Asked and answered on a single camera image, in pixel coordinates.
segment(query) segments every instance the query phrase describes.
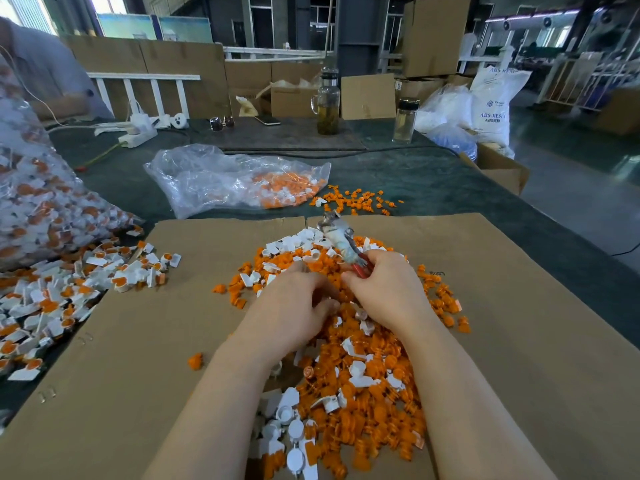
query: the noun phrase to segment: factory floor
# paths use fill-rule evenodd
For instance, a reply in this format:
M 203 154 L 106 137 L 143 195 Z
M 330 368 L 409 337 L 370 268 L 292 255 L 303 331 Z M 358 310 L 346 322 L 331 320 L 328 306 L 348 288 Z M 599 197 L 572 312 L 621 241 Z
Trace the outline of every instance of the factory floor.
M 598 132 L 511 104 L 511 147 L 531 170 L 521 197 L 608 254 L 640 242 L 640 138 Z M 640 273 L 640 248 L 620 261 Z

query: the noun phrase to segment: green table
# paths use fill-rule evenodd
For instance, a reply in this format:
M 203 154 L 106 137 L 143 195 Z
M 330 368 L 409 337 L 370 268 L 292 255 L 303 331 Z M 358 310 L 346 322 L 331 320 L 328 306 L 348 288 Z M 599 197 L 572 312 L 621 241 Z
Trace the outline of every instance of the green table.
M 198 132 L 189 132 L 192 143 L 216 142 L 217 137 L 206 129 L 203 122 L 196 121 L 194 126 Z M 636 298 L 640 290 L 640 276 L 633 270 L 466 166 L 451 152 L 437 147 L 411 146 L 384 151 L 391 146 L 393 121 L 350 121 L 348 127 L 364 146 L 380 148 L 380 151 L 331 159 L 331 184 L 340 185 L 343 190 L 358 187 L 371 191 L 382 189 L 389 200 L 404 201 L 394 210 L 398 216 L 464 212 L 484 215 L 620 334 L 634 345 L 640 345 L 640 324 L 636 320 L 640 308 Z M 116 136 L 93 137 L 88 130 L 62 130 L 52 135 L 52 140 L 60 154 L 74 167 L 110 147 Z M 304 141 L 308 140 L 300 135 L 302 146 Z M 149 231 L 156 222 L 175 217 L 164 193 L 144 172 L 142 165 L 161 149 L 187 143 L 188 137 L 184 134 L 161 132 L 139 148 L 118 149 L 110 153 L 80 177 L 89 189 L 146 219 L 145 227 Z M 413 146 L 424 144 L 430 142 L 420 135 L 414 137 Z M 292 149 L 291 142 L 286 145 L 279 147 Z M 340 154 L 336 151 L 323 152 L 327 153 Z M 305 161 L 321 164 L 326 160 L 318 156 Z M 274 219 L 317 216 L 321 212 L 322 209 L 302 205 L 270 210 L 210 210 L 194 218 Z M 62 350 L 63 347 L 55 349 L 47 361 L 55 360 Z M 0 385 L 0 410 L 9 408 L 15 411 L 36 386 L 35 381 Z

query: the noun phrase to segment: glass jar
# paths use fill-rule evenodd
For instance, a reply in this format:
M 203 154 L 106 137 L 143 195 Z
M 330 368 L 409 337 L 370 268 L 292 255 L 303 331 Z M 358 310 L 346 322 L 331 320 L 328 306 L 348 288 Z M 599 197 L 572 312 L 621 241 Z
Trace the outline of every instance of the glass jar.
M 340 89 L 338 88 L 338 69 L 322 69 L 322 86 L 318 95 L 311 98 L 311 110 L 318 115 L 318 134 L 338 134 L 340 122 Z
M 415 112 L 418 111 L 420 100 L 401 98 L 396 112 L 396 127 L 394 128 L 394 143 L 409 144 L 413 136 Z

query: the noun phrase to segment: white railing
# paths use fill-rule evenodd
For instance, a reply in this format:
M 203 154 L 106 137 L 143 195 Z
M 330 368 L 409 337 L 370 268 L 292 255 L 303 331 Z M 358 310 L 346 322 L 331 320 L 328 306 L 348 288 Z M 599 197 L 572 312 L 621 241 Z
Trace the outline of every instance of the white railing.
M 507 69 L 509 67 L 509 63 L 511 62 L 511 58 L 513 56 L 513 47 L 510 45 L 506 45 L 500 49 L 500 55 L 461 55 L 458 59 L 460 61 L 460 65 L 458 67 L 458 72 L 464 73 L 467 68 L 467 63 L 469 62 L 479 62 L 479 68 L 484 67 L 485 65 L 496 65 L 500 67 L 500 69 Z M 380 59 L 378 61 L 378 70 L 380 73 L 384 74 L 388 69 L 388 61 L 389 60 L 402 60 L 402 54 L 389 54 L 388 52 L 380 53 Z
M 176 88 L 178 89 L 178 98 L 180 99 L 180 109 L 187 119 L 189 119 L 189 108 L 187 106 L 187 97 L 184 94 L 185 80 L 200 80 L 200 76 L 196 74 L 135 74 L 135 73 L 114 73 L 114 72 L 89 72 L 89 77 L 95 79 L 100 91 L 100 97 L 104 101 L 105 105 L 109 108 L 109 111 L 113 113 L 111 107 L 111 100 L 107 93 L 107 87 L 104 84 L 105 79 L 120 79 L 124 83 L 124 88 L 127 92 L 127 98 L 129 99 L 129 105 L 131 106 L 131 113 L 135 114 L 140 112 L 140 106 L 136 100 L 136 95 L 133 92 L 132 80 L 149 80 L 151 82 L 151 89 L 154 92 L 154 99 L 156 100 L 156 108 L 158 115 L 164 115 L 164 104 L 162 102 L 162 94 L 160 94 L 160 87 L 158 86 L 159 80 L 174 80 Z
M 608 92 L 640 77 L 640 61 L 602 61 L 580 66 L 581 59 L 560 54 L 542 84 L 536 103 L 551 102 L 600 111 Z
M 253 48 L 253 47 L 223 47 L 225 58 L 234 62 L 273 62 L 284 60 L 293 61 L 318 61 L 333 55 L 333 52 L 324 50 L 298 50 L 292 48 Z M 232 54 L 241 54 L 240 59 L 233 59 Z

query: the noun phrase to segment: plastic parts pile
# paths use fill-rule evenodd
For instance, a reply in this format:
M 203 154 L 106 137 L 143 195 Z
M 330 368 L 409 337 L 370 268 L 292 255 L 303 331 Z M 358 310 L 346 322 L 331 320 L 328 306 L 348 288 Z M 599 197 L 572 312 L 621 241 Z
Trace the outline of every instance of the plastic parts pile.
M 136 248 L 118 242 L 112 237 L 56 261 L 0 274 L 0 377 L 16 369 L 8 380 L 35 379 L 47 349 L 85 322 L 107 290 L 163 285 L 168 267 L 180 263 L 178 254 L 156 256 L 148 242 Z
M 365 212 L 374 213 L 374 207 L 376 209 L 380 209 L 382 215 L 390 216 L 391 211 L 389 209 L 384 209 L 384 206 L 387 205 L 389 208 L 393 209 L 396 207 L 395 202 L 391 202 L 388 200 L 384 200 L 380 195 L 384 194 L 382 190 L 376 192 L 362 192 L 362 189 L 356 189 L 353 192 L 346 191 L 341 194 L 338 190 L 338 185 L 328 185 L 328 187 L 333 190 L 333 192 L 329 192 L 322 197 L 314 197 L 313 200 L 309 203 L 309 205 L 315 205 L 316 207 L 324 206 L 324 210 L 329 212 L 331 210 L 330 202 L 336 203 L 335 211 L 338 214 L 344 212 L 345 206 L 351 208 L 351 215 L 357 216 L 359 210 L 364 210 Z
M 363 251 L 385 249 L 370 238 L 355 241 Z M 336 479 L 343 479 L 348 467 L 340 455 L 342 445 L 354 447 L 353 467 L 359 470 L 369 470 L 384 445 L 410 461 L 413 448 L 423 448 L 426 432 L 411 363 L 396 336 L 355 303 L 340 279 L 340 254 L 320 231 L 309 227 L 258 249 L 253 265 L 244 263 L 228 287 L 231 304 L 244 307 L 245 290 L 260 296 L 265 286 L 299 260 L 311 271 L 327 275 L 339 290 L 340 311 L 296 353 L 294 364 L 303 369 L 302 384 L 284 394 L 274 390 L 262 395 L 250 457 L 262 459 L 265 479 L 286 465 L 293 474 L 316 480 L 319 460 Z M 426 272 L 424 265 L 418 266 L 417 274 L 442 323 L 453 328 L 457 322 L 459 332 L 470 333 L 459 300 L 441 277 Z M 225 285 L 213 289 L 226 291 Z M 281 368 L 277 364 L 272 375 Z M 288 441 L 281 442 L 285 432 Z M 288 452 L 286 444 L 291 445 Z
M 129 227 L 56 153 L 0 57 L 0 269 L 30 266 Z
M 144 165 L 178 219 L 210 209 L 287 207 L 316 195 L 331 163 L 256 155 L 225 155 L 218 147 L 189 144 L 162 150 Z

